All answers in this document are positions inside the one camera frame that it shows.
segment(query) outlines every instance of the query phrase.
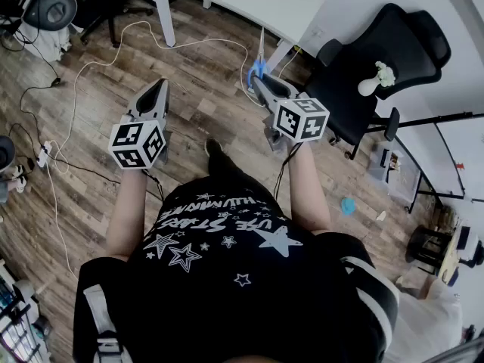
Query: black shoe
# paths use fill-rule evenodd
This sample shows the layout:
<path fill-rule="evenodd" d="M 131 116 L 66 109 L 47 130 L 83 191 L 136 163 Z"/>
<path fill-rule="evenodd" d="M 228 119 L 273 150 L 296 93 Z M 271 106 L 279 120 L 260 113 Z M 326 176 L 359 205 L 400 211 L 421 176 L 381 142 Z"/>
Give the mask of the black shoe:
<path fill-rule="evenodd" d="M 220 151 L 223 152 L 224 150 L 222 149 L 222 145 L 215 140 L 213 137 L 208 137 L 208 139 L 205 140 L 205 153 L 208 157 L 210 157 L 210 154 L 212 152 Z"/>

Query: white vase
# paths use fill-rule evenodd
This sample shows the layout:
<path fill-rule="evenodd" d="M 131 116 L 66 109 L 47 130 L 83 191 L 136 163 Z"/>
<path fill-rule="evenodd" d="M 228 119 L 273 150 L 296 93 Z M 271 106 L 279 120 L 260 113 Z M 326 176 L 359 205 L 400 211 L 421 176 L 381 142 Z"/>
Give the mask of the white vase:
<path fill-rule="evenodd" d="M 363 97 L 367 97 L 368 95 L 373 94 L 379 84 L 380 80 L 378 79 L 378 75 L 376 75 L 374 78 L 365 79 L 358 84 L 358 92 Z"/>

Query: power strip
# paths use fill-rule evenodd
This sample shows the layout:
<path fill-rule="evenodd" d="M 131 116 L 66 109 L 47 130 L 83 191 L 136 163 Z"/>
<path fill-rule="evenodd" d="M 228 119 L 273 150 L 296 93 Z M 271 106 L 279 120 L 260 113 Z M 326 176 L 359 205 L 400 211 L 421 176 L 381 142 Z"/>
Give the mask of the power strip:
<path fill-rule="evenodd" d="M 44 168 L 44 165 L 47 163 L 48 155 L 51 153 L 52 144 L 50 141 L 46 141 L 44 145 L 42 145 L 42 149 L 40 150 L 39 158 L 37 159 L 37 164 L 39 167 Z"/>

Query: wire rack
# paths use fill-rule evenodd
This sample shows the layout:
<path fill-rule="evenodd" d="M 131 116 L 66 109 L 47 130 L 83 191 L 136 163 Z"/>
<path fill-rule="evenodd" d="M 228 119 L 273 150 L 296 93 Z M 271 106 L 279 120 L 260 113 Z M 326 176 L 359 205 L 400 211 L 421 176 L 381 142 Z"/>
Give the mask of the wire rack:
<path fill-rule="evenodd" d="M 0 354 L 8 363 L 43 362 L 30 327 L 27 312 L 30 304 L 22 309 L 20 300 L 9 289 L 3 278 L 0 278 Z"/>

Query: white strap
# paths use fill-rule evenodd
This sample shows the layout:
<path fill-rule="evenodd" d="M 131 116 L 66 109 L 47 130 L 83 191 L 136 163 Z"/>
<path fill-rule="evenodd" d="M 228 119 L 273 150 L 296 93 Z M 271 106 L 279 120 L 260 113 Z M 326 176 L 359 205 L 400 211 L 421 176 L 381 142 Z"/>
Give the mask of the white strap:
<path fill-rule="evenodd" d="M 98 334 L 102 335 L 107 331 L 116 333 L 116 327 L 114 327 L 107 311 L 106 296 L 101 285 L 98 284 L 85 289 L 84 296 L 91 309 Z M 96 352 L 94 363 L 132 363 L 128 350 L 118 344 L 116 337 L 99 337 L 98 351 L 102 357 L 100 358 L 99 353 Z"/>

